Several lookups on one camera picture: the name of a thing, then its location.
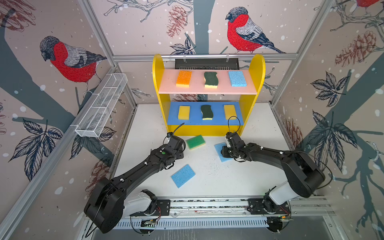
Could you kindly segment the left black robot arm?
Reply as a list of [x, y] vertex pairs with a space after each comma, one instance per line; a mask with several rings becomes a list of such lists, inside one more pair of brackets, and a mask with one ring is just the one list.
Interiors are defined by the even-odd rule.
[[113, 179], [101, 178], [85, 206], [84, 213], [92, 220], [102, 233], [111, 231], [121, 220], [124, 213], [128, 215], [155, 209], [152, 204], [156, 196], [150, 191], [142, 191], [133, 201], [136, 207], [125, 200], [130, 193], [152, 175], [174, 166], [175, 160], [184, 157], [186, 143], [183, 139], [172, 136], [167, 144], [151, 150], [148, 157], [131, 170]]

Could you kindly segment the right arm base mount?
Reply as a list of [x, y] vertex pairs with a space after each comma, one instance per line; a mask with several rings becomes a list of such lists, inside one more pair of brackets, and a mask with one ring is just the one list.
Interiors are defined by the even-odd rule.
[[275, 204], [269, 197], [247, 199], [247, 211], [252, 215], [290, 215], [291, 209], [288, 202], [282, 205]]

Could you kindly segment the green topped yellow sponge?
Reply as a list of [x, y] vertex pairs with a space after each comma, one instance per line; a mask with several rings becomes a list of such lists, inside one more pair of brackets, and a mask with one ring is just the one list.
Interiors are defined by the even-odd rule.
[[206, 144], [206, 141], [204, 140], [202, 135], [195, 136], [193, 138], [190, 138], [186, 141], [187, 146], [190, 150], [196, 149], [198, 147], [201, 147]]

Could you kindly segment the orange topped yellow sponge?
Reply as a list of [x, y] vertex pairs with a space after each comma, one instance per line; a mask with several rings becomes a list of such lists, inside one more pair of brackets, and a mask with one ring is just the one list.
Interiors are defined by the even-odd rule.
[[192, 71], [180, 71], [177, 78], [176, 86], [178, 88], [189, 88], [191, 77]]

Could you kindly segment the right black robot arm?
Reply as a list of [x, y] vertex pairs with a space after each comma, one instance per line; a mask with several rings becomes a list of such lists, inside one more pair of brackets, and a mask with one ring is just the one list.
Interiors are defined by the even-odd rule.
[[275, 213], [288, 201], [309, 198], [325, 181], [323, 171], [303, 152], [264, 148], [255, 143], [246, 144], [236, 132], [226, 134], [227, 146], [221, 154], [239, 163], [260, 162], [284, 171], [287, 181], [269, 190], [263, 197], [263, 208]]

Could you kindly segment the dark green scrub sponge front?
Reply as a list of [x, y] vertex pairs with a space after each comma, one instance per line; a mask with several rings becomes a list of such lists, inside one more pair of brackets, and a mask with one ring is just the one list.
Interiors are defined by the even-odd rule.
[[204, 72], [205, 88], [216, 89], [219, 85], [217, 72]]

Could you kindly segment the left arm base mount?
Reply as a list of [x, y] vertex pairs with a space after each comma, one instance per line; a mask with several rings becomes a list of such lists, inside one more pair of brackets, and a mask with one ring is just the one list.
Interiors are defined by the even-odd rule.
[[171, 201], [159, 200], [149, 190], [142, 190], [139, 194], [127, 198], [127, 214], [130, 217], [138, 216], [168, 216], [170, 214]]

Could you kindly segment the dark green scrub sponge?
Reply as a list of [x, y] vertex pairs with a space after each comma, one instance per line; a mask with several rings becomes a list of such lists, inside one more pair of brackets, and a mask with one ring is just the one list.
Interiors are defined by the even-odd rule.
[[217, 72], [204, 72], [205, 88], [216, 89], [219, 85]]
[[212, 120], [214, 117], [211, 105], [201, 105], [201, 112], [203, 121]]

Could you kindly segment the yellow sponge front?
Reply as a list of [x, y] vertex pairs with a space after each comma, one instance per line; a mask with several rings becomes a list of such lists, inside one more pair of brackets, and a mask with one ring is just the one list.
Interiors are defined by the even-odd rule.
[[237, 117], [235, 105], [224, 105], [224, 112], [226, 120], [229, 120], [231, 117]]

